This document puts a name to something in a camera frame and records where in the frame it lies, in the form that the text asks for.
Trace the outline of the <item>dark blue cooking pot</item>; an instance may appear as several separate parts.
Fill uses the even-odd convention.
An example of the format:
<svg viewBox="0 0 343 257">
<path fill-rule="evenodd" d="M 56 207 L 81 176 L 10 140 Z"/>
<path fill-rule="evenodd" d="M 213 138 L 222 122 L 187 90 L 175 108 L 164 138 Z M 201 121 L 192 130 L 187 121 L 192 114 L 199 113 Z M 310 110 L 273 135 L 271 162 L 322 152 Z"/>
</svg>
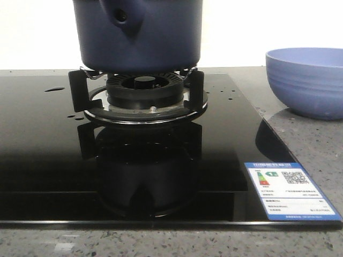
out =
<svg viewBox="0 0 343 257">
<path fill-rule="evenodd" d="M 186 69 L 200 59 L 202 1 L 73 1 L 81 59 L 108 73 Z"/>
</svg>

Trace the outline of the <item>light blue ceramic bowl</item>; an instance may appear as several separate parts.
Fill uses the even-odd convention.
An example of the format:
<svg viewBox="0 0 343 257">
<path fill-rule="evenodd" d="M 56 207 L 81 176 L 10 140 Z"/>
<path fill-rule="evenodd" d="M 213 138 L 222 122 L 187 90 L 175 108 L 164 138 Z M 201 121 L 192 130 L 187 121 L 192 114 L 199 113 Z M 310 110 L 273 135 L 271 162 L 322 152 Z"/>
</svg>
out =
<svg viewBox="0 0 343 257">
<path fill-rule="evenodd" d="M 267 80 L 296 114 L 342 119 L 342 49 L 298 47 L 266 53 Z"/>
</svg>

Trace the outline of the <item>black metal pot support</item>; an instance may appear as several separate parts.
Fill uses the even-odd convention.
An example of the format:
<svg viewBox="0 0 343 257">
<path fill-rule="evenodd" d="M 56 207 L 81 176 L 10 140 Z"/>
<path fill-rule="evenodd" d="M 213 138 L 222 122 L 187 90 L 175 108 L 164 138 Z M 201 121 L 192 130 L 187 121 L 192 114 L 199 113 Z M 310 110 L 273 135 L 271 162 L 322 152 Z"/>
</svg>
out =
<svg viewBox="0 0 343 257">
<path fill-rule="evenodd" d="M 88 90 L 87 80 L 101 78 L 102 73 L 85 69 L 71 71 L 69 82 L 74 110 L 84 112 L 93 122 L 138 126 L 172 123 L 202 115 L 207 109 L 208 101 L 204 91 L 204 73 L 196 68 L 166 73 L 177 74 L 183 79 L 183 99 L 180 102 L 162 108 L 151 106 L 148 109 L 127 109 L 108 102 L 106 85 Z M 119 74 L 109 73 L 107 79 L 114 75 Z"/>
</svg>

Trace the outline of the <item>black glass gas cooktop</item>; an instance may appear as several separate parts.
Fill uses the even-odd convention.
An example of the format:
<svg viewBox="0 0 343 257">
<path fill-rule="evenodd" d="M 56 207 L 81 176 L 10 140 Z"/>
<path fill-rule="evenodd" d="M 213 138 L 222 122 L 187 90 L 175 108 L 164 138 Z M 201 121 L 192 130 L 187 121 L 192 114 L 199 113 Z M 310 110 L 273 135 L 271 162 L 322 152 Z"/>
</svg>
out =
<svg viewBox="0 0 343 257">
<path fill-rule="evenodd" d="M 1 226 L 331 230 L 272 221 L 245 162 L 298 163 L 226 74 L 191 122 L 104 127 L 72 112 L 66 76 L 1 77 Z"/>
</svg>

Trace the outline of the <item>blue energy label sticker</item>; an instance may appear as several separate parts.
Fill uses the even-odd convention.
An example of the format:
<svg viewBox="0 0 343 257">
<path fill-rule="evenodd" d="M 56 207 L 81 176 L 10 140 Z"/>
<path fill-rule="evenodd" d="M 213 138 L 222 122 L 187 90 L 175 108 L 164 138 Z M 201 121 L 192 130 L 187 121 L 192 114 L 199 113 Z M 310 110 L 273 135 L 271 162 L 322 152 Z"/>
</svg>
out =
<svg viewBox="0 0 343 257">
<path fill-rule="evenodd" d="M 272 221 L 342 221 L 299 163 L 245 162 Z"/>
</svg>

